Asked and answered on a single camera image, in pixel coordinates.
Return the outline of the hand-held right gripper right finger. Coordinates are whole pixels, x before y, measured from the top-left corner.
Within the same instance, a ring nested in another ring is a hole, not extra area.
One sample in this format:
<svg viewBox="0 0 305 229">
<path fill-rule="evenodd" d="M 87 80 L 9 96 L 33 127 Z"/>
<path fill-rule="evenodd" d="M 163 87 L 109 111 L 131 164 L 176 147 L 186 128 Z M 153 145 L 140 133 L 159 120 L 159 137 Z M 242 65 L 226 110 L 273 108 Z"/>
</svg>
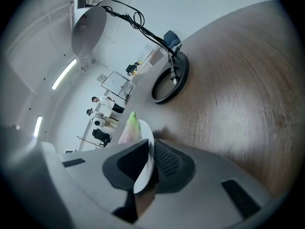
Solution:
<svg viewBox="0 0 305 229">
<path fill-rule="evenodd" d="M 159 176 L 156 194 L 181 191 L 196 172 L 195 162 L 190 156 L 160 139 L 154 141 L 154 162 Z"/>
</svg>

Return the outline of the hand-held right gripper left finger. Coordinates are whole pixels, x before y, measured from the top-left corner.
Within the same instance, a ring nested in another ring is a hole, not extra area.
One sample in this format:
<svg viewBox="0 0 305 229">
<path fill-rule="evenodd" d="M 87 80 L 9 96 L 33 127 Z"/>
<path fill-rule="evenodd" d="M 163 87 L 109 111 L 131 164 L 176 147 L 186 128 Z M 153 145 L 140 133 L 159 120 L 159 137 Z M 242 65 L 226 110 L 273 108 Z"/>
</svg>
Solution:
<svg viewBox="0 0 305 229">
<path fill-rule="evenodd" d="M 104 176 L 117 189 L 133 190 L 133 186 L 148 161 L 149 140 L 144 139 L 108 157 L 102 166 Z"/>
</svg>

